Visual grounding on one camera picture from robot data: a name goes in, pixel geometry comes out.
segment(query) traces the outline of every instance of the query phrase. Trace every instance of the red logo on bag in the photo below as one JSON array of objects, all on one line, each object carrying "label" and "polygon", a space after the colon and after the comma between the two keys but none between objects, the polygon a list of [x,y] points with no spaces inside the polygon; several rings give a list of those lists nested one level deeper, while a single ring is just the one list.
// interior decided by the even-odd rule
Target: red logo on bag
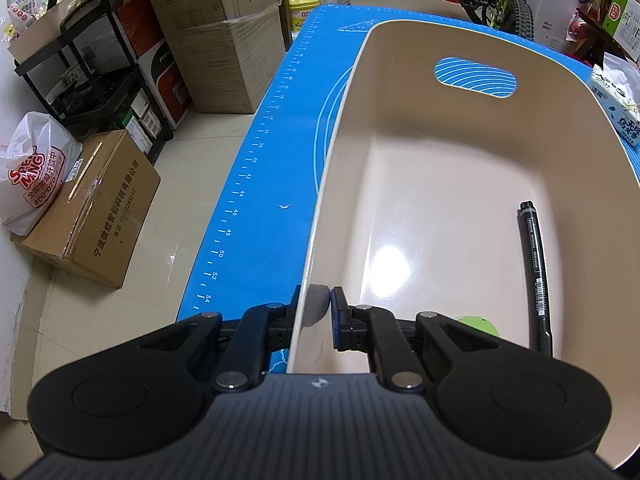
[{"label": "red logo on bag", "polygon": [[44,153],[33,153],[18,166],[17,170],[8,171],[9,180],[14,186],[20,184],[24,189],[29,189],[39,178],[44,168],[44,161]]},{"label": "red logo on bag", "polygon": [[612,3],[609,9],[609,17],[615,22],[620,17],[620,6],[617,3]]}]

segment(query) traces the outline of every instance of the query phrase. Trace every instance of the red and white box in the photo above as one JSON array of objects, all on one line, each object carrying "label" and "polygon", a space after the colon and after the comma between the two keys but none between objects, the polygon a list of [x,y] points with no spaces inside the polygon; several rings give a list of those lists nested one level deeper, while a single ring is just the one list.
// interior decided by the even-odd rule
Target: red and white box
[{"label": "red and white box", "polygon": [[175,130],[187,115],[192,100],[151,1],[130,0],[116,13],[149,88]]}]

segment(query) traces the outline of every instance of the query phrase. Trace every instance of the black marker pen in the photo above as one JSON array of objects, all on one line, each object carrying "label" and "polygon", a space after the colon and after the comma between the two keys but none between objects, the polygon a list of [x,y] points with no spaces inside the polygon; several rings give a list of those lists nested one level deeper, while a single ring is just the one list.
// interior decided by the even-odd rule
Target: black marker pen
[{"label": "black marker pen", "polygon": [[538,214],[532,202],[522,202],[518,210],[524,266],[529,293],[530,348],[553,355],[549,294],[546,288],[545,255],[538,224]]}]

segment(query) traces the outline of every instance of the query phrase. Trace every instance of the ribbed gray surface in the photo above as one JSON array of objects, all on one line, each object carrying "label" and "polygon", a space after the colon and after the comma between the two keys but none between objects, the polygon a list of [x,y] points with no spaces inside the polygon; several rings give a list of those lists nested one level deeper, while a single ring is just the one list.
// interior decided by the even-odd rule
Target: ribbed gray surface
[{"label": "ribbed gray surface", "polygon": [[49,455],[24,480],[558,480],[617,478],[599,459],[526,463],[481,452],[447,431],[418,396],[370,374],[267,375],[217,397],[190,434],[119,462]]}]

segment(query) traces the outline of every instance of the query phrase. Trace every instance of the tissue pack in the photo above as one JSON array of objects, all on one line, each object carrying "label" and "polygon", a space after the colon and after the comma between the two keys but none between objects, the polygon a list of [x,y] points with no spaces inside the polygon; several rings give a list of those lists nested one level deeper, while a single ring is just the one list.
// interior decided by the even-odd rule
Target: tissue pack
[{"label": "tissue pack", "polygon": [[589,88],[620,137],[632,146],[640,140],[640,108],[627,88],[616,85],[599,66],[593,67]]}]

